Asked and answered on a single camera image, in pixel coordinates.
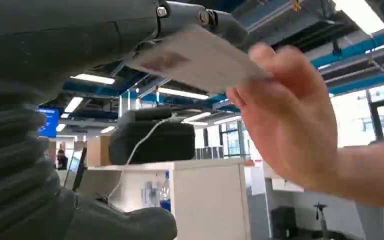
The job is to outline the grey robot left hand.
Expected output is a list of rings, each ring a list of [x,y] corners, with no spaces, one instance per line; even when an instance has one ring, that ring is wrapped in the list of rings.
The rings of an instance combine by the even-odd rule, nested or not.
[[[159,207],[120,212],[60,184],[38,106],[70,75],[197,24],[234,45],[230,13],[168,0],[0,0],[0,240],[173,240]]]

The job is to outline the person's hand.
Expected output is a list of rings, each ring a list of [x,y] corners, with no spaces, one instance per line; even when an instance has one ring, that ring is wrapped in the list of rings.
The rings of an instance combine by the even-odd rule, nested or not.
[[[248,54],[270,77],[252,77],[226,93],[262,159],[285,180],[338,194],[337,123],[322,76],[293,46],[258,43]]]

